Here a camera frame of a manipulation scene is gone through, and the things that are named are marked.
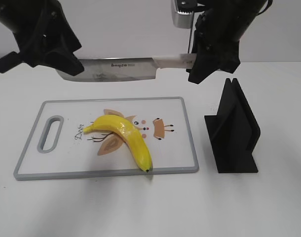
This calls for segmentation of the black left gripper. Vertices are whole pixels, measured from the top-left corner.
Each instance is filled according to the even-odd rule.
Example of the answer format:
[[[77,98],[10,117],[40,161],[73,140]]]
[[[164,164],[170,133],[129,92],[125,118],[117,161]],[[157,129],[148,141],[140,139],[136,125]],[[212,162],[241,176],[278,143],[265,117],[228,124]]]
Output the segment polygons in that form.
[[[18,52],[0,58],[0,73],[19,64],[47,66],[70,76],[84,71],[74,52],[81,43],[57,0],[0,0],[0,23],[13,34]]]

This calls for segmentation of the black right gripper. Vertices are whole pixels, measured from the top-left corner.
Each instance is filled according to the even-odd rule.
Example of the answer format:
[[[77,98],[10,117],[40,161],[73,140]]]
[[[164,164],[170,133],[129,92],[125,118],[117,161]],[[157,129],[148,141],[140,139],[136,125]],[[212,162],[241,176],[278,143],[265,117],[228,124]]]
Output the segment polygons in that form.
[[[239,45],[255,18],[266,12],[265,0],[198,0],[188,81],[201,83],[217,70],[233,74],[240,65]]]

